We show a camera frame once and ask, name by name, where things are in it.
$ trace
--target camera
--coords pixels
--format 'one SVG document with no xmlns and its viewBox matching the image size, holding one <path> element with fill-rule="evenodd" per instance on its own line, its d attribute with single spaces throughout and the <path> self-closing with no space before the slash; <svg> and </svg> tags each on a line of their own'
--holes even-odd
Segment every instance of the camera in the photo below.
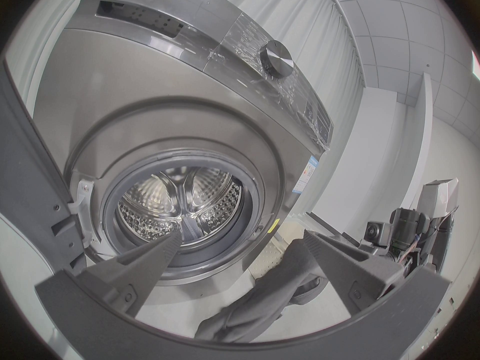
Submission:
<svg viewBox="0 0 480 360">
<path fill-rule="evenodd" d="M 388 247 L 392 235 L 392 224 L 380 221 L 369 221 L 363 240 L 379 247 Z"/>
</svg>

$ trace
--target camera lens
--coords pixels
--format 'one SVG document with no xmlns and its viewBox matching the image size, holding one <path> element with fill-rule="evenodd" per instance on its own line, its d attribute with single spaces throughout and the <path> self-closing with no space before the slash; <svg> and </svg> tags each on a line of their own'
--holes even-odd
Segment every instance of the camera lens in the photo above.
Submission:
<svg viewBox="0 0 480 360">
<path fill-rule="evenodd" d="M 378 228 L 376 225 L 370 225 L 368 228 L 367 228 L 367 236 L 370 238 L 370 239 L 373 239 L 375 236 L 377 236 L 378 234 Z"/>
</svg>

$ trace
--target door hinge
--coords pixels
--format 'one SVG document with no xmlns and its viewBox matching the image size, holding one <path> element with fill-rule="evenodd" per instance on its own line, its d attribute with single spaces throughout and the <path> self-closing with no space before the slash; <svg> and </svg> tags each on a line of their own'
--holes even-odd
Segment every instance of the door hinge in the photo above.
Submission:
<svg viewBox="0 0 480 360">
<path fill-rule="evenodd" d="M 90 198 L 93 192 L 93 182 L 80 180 L 77 188 L 77 200 L 69 202 L 68 208 L 72 215 L 77 215 L 83 233 L 83 247 L 87 248 L 94 236 L 92 217 L 90 215 Z"/>
</svg>

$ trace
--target sticker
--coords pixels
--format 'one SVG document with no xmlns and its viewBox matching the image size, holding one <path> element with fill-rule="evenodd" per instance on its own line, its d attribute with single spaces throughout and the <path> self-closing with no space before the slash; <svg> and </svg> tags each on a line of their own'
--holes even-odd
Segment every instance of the sticker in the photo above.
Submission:
<svg viewBox="0 0 480 360">
<path fill-rule="evenodd" d="M 273 221 L 273 224 L 272 224 L 272 226 L 270 227 L 270 229 L 268 230 L 267 233 L 271 233 L 275 229 L 275 227 L 277 226 L 279 221 L 280 221 L 280 219 L 276 219 L 275 221 Z"/>
<path fill-rule="evenodd" d="M 315 172 L 315 168 L 317 168 L 318 165 L 318 160 L 315 159 L 315 157 L 310 156 L 310 159 L 305 166 L 305 169 L 303 170 L 300 178 L 297 181 L 297 184 L 295 184 L 295 187 L 293 187 L 292 192 L 296 194 L 301 194 L 305 187 L 307 186 L 308 181 L 310 180 L 310 177 Z"/>
</svg>

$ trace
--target plastic protective film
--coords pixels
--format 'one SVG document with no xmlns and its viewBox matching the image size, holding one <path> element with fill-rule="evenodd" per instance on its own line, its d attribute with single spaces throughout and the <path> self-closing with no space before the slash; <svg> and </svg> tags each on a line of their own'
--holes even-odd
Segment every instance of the plastic protective film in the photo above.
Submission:
<svg viewBox="0 0 480 360">
<path fill-rule="evenodd" d="M 298 66 L 294 63 L 292 74 L 284 79 L 272 77 L 264 70 L 260 52 L 270 40 L 272 37 L 262 27 L 242 13 L 210 56 L 219 63 L 230 64 L 225 62 L 229 57 L 224 51 L 226 49 L 247 63 L 257 75 L 255 77 L 249 74 L 249 83 L 254 87 L 257 85 L 258 88 L 263 86 L 257 90 L 257 93 L 267 94 L 270 100 L 274 99 L 280 109 L 288 113 L 315 143 L 324 150 L 328 150 L 333 133 L 332 121 Z M 272 89 L 265 89 L 265 82 Z"/>
</svg>

